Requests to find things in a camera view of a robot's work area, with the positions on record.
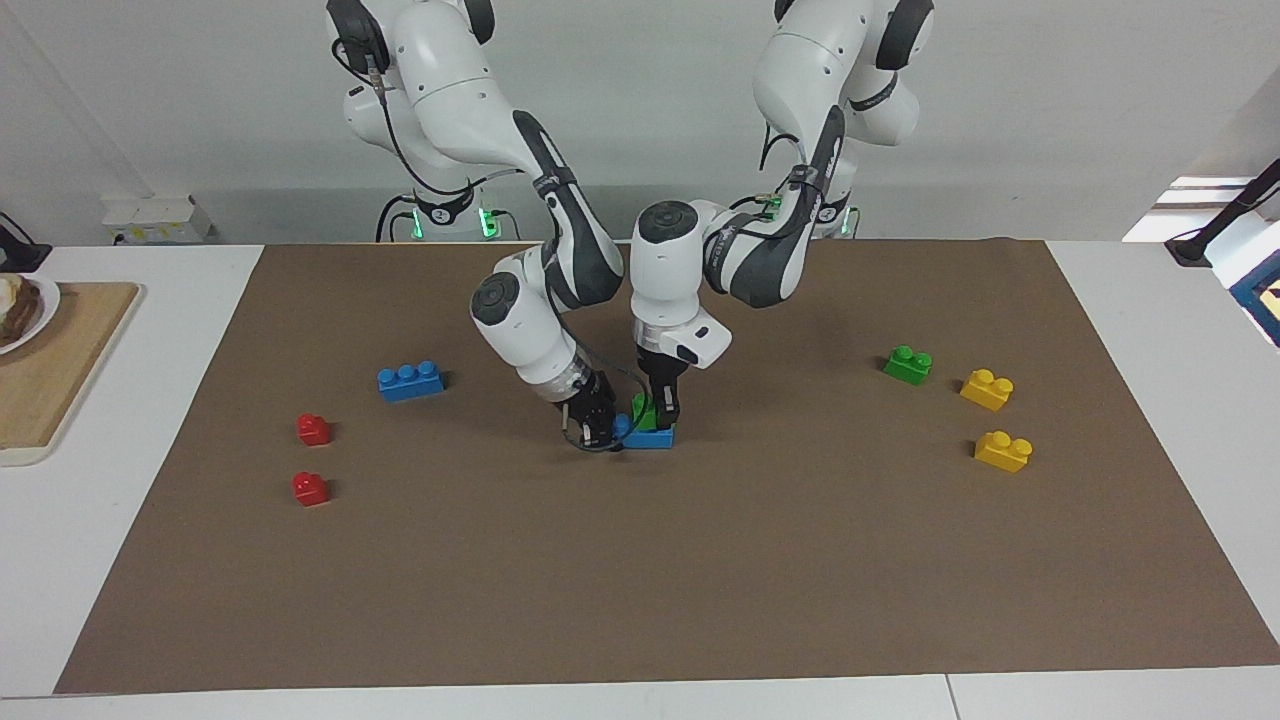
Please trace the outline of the brown paper table mat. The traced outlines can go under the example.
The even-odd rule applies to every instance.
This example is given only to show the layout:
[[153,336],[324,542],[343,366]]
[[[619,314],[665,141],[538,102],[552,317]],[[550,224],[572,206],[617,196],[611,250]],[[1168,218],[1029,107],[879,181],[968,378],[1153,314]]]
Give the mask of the brown paper table mat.
[[[710,293],[730,351],[673,448],[620,454],[476,332],[504,255],[264,250],[58,692],[1280,664],[1043,243],[817,243],[778,307]],[[444,392],[379,395],[425,360]],[[974,459],[992,430],[1025,468]]]

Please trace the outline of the yellow two-stud toy brick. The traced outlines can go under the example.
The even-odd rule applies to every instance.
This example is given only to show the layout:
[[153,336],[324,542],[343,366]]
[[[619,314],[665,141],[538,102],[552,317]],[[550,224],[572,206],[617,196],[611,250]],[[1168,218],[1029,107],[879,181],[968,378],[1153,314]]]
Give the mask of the yellow two-stud toy brick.
[[1007,404],[1012,392],[1012,380],[1006,377],[998,377],[987,368],[972,372],[959,391],[961,397],[993,413]]
[[975,442],[974,459],[1009,473],[1025,468],[1034,452],[1030,441],[1014,438],[1005,430],[984,433]]

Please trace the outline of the wooden cutting board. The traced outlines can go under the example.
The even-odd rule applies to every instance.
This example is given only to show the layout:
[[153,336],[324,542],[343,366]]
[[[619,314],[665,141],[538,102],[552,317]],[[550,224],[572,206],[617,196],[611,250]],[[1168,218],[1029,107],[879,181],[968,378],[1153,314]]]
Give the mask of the wooden cutting board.
[[0,356],[0,468],[35,465],[52,452],[145,295],[134,282],[58,284],[55,318]]

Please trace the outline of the white plate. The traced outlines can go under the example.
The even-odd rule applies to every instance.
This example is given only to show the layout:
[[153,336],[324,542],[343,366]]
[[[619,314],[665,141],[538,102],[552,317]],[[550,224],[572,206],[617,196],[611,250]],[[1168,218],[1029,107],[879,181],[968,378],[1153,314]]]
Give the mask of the white plate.
[[36,304],[36,311],[31,323],[23,329],[23,332],[12,342],[0,345],[0,356],[10,352],[15,352],[23,345],[27,345],[36,336],[38,336],[49,323],[55,318],[60,301],[61,301],[61,288],[58,282],[49,279],[41,274],[20,273],[26,281],[35,286],[38,291],[38,301]]

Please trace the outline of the brown bread slices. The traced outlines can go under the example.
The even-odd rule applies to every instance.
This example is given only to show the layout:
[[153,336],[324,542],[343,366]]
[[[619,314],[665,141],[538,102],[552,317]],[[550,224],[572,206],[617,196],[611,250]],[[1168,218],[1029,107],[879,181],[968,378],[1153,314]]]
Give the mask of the brown bread slices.
[[17,342],[40,306],[38,287],[19,274],[0,273],[0,347]]

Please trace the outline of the blue framed box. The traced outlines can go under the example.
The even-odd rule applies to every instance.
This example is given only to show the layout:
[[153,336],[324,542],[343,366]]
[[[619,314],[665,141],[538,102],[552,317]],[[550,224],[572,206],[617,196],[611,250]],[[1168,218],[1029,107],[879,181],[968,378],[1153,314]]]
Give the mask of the blue framed box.
[[1229,293],[1280,350],[1280,249],[1233,283]]

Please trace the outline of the white wall socket box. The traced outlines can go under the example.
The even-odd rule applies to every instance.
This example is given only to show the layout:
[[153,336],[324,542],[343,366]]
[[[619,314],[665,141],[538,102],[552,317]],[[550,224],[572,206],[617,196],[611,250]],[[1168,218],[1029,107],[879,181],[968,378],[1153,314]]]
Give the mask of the white wall socket box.
[[102,199],[101,224],[115,246],[207,243],[216,227],[189,195],[150,199]]

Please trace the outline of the black clamp mount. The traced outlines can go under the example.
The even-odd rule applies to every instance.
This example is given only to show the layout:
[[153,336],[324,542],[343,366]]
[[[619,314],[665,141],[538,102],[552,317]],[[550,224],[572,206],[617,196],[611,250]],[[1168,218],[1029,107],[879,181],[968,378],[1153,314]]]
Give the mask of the black clamp mount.
[[0,211],[0,273],[33,273],[51,251],[51,245],[33,241],[19,223]]

